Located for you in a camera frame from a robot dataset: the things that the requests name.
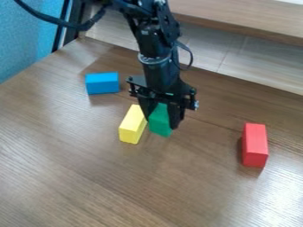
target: red block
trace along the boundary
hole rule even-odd
[[[265,125],[246,123],[242,146],[243,165],[264,167],[268,159],[268,135]]]

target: blue block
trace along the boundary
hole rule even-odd
[[[119,92],[118,72],[86,74],[85,85],[89,95]]]

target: black metal bracket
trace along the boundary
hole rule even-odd
[[[198,109],[198,101],[195,99],[196,90],[181,80],[180,82],[183,86],[179,87],[178,93],[167,92],[163,94],[149,89],[143,75],[130,76],[127,79],[127,83],[130,85],[130,96],[138,98],[145,119],[149,121],[149,116],[157,104],[164,103],[167,105],[171,129],[178,128],[180,121],[184,119],[185,109]]]

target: yellow block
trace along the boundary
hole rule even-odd
[[[132,105],[119,126],[120,141],[137,145],[147,124],[139,105]]]

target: blue wall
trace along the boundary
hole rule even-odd
[[[64,0],[24,0],[59,17]],[[51,53],[57,26],[40,21],[12,0],[0,0],[0,83]]]

